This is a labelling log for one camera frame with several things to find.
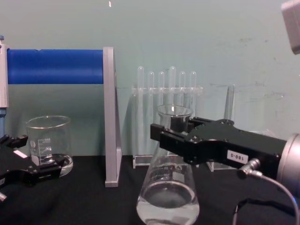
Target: black table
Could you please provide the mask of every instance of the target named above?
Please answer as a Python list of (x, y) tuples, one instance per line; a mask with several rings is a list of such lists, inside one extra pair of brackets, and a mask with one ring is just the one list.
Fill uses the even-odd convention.
[[(9, 196), (0, 205), (0, 225), (142, 225), (136, 213), (147, 167), (132, 168), (124, 156), (119, 187), (105, 188), (104, 157), (74, 157), (67, 176), (33, 188), (5, 187)], [(231, 225), (238, 201), (247, 197), (275, 200), (291, 206), (287, 196), (262, 180), (239, 180), (234, 170), (210, 172), (194, 168), (200, 216), (195, 224)], [(267, 206), (247, 205), (238, 225), (292, 225), (294, 218)]]

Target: blue foam pad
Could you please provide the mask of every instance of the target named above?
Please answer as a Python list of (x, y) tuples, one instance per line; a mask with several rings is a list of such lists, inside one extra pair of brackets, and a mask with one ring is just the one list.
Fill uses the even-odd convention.
[(103, 84), (102, 50), (7, 51), (9, 84)]

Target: glass beaker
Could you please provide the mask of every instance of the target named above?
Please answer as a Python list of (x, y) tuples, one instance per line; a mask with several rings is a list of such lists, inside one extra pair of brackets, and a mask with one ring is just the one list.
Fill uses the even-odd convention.
[[(177, 105), (158, 107), (161, 125), (186, 132), (192, 110)], [(200, 207), (191, 165), (159, 147), (152, 157), (140, 195), (137, 213), (147, 225), (191, 225)]]
[(45, 165), (64, 157), (60, 176), (68, 174), (73, 168), (70, 121), (66, 116), (41, 116), (26, 122), (31, 160), (36, 165)]

